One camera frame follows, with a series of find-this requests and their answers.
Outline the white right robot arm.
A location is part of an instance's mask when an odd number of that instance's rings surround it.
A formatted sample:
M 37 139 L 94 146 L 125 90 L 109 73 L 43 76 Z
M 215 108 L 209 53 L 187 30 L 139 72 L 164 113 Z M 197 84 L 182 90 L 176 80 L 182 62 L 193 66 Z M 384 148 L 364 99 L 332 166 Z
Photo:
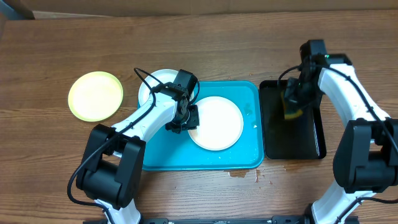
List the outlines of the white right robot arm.
M 360 84 L 354 67 L 346 62 L 300 64 L 299 78 L 288 80 L 284 108 L 288 118 L 325 94 L 340 116 L 345 131 L 333 159 L 334 181 L 308 208 L 309 223 L 357 223 L 350 218 L 365 200 L 397 185 L 397 120 L 380 109 Z

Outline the teal plastic tray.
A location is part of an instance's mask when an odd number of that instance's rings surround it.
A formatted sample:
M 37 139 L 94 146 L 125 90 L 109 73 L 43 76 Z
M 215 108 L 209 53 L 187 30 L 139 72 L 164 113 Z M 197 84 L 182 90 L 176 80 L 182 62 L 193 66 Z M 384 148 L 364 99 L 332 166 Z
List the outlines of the teal plastic tray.
M 242 112 L 243 133 L 231 147 L 209 151 L 195 144 L 188 132 L 175 134 L 160 128 L 146 145 L 146 171 L 253 169 L 264 159 L 261 111 L 257 86 L 249 81 L 200 83 L 197 100 L 220 96 L 231 100 Z

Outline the yellow green sponge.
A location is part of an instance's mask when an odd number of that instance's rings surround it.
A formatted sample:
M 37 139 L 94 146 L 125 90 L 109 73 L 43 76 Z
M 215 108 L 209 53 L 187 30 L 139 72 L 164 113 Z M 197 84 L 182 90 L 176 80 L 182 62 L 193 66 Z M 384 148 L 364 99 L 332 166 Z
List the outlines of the yellow green sponge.
M 285 90 L 281 92 L 282 107 L 284 110 L 284 119 L 295 119 L 303 115 L 303 109 L 301 109 L 297 103 L 287 98 Z

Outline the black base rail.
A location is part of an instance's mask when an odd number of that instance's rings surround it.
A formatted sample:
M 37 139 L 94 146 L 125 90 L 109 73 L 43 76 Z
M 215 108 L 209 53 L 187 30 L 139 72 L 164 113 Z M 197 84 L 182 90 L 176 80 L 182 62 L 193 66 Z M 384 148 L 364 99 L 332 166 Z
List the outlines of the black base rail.
M 168 220 L 166 218 L 148 218 L 140 221 L 144 224 L 310 224 L 310 220 L 305 216 L 273 216 L 272 218 L 254 218 L 254 219 L 229 219 L 229 220 L 211 220 L 211 219 L 186 219 L 186 220 Z

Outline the yellow-green plate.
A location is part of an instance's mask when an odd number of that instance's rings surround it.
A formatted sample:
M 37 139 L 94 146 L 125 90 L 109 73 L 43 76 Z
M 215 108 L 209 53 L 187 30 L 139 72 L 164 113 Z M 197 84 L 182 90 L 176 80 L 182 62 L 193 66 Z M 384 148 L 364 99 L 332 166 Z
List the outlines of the yellow-green plate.
M 123 95 L 122 84 L 114 75 L 95 71 L 75 81 L 68 93 L 68 106 L 78 119 L 97 122 L 117 112 Z

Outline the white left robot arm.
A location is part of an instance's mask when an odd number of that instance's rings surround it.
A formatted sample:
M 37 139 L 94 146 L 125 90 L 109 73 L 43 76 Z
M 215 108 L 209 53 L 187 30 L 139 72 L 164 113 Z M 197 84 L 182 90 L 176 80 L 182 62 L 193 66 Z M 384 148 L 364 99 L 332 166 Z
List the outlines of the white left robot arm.
M 177 134 L 199 124 L 193 104 L 197 84 L 159 84 L 150 97 L 124 121 L 112 127 L 99 124 L 90 133 L 83 159 L 69 183 L 76 184 L 91 202 L 70 196 L 76 204 L 99 207 L 107 223 L 140 223 L 134 203 L 146 144 L 162 127 Z

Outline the white plate with red stain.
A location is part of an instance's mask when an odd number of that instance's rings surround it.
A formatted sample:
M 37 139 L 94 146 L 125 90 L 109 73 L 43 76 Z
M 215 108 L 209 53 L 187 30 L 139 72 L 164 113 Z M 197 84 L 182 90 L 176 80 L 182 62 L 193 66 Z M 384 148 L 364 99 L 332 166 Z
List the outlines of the white plate with red stain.
M 243 115 L 231 100 L 209 96 L 196 105 L 199 125 L 188 132 L 196 145 L 209 151 L 222 151 L 238 141 L 243 133 Z

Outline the black plastic tray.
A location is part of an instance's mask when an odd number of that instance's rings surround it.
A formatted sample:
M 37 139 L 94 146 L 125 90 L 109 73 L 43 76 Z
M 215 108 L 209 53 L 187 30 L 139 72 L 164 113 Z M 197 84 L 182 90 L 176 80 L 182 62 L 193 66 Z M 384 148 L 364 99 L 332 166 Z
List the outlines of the black plastic tray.
M 320 108 L 307 107 L 298 118 L 285 119 L 281 93 L 286 83 L 265 80 L 259 85 L 265 155 L 269 159 L 323 159 L 326 144 Z

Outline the white plate with blue rim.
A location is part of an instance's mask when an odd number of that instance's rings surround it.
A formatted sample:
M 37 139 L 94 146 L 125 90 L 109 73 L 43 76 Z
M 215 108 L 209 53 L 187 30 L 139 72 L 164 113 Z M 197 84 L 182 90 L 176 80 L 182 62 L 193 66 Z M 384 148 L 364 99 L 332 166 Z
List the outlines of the white plate with blue rim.
M 148 100 L 153 99 L 155 95 L 156 100 L 163 101 L 163 96 L 171 97 L 174 101 L 186 96 L 189 101 L 192 99 L 192 94 L 189 95 L 187 89 L 173 84 L 178 71 L 172 69 L 161 69 L 153 73 L 149 73 L 140 68 L 134 68 L 136 75 L 142 80 L 139 88 L 139 105 L 144 106 Z

